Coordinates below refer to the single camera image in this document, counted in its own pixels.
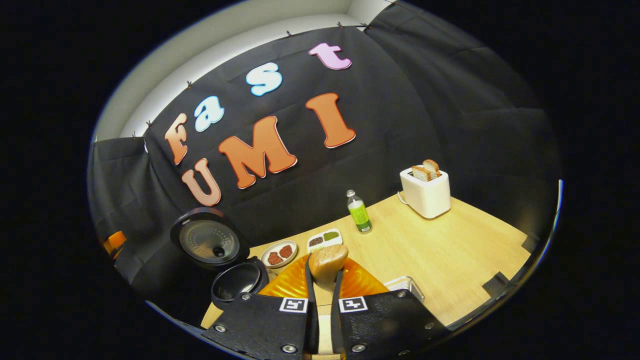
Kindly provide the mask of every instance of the brown food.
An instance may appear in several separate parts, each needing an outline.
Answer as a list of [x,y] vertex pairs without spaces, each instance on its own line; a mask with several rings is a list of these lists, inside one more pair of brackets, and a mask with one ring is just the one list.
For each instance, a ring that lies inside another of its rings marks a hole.
[[315,239],[311,239],[311,241],[309,242],[309,246],[315,246],[318,245],[319,243],[323,242],[324,240],[322,239],[322,237],[320,238],[315,238]]
[[280,249],[280,256],[282,256],[285,259],[291,256],[291,254],[293,254],[293,250],[291,250],[291,245],[287,245],[282,249]]
[[277,252],[272,251],[269,253],[269,258],[267,259],[267,261],[269,261],[269,264],[271,265],[276,265],[283,262],[284,260],[280,256],[278,256]]

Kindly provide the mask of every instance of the plastic bottle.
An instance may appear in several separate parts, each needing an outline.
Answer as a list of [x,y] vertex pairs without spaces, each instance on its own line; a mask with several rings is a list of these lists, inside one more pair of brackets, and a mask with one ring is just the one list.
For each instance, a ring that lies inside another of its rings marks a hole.
[[356,192],[353,190],[347,190],[347,208],[351,213],[353,221],[356,223],[358,230],[361,233],[366,233],[371,230],[371,220],[369,220],[369,214],[364,206],[364,201],[356,196]]

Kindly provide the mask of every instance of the screw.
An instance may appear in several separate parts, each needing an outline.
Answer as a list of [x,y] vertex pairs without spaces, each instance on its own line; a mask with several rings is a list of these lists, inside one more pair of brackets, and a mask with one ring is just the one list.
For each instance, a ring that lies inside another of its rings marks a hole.
[[293,354],[294,352],[298,351],[298,348],[293,345],[282,345],[282,351],[288,354]]
[[365,345],[362,344],[357,344],[357,345],[353,345],[353,347],[351,348],[351,351],[353,352],[363,352],[364,349],[366,349],[367,347]]

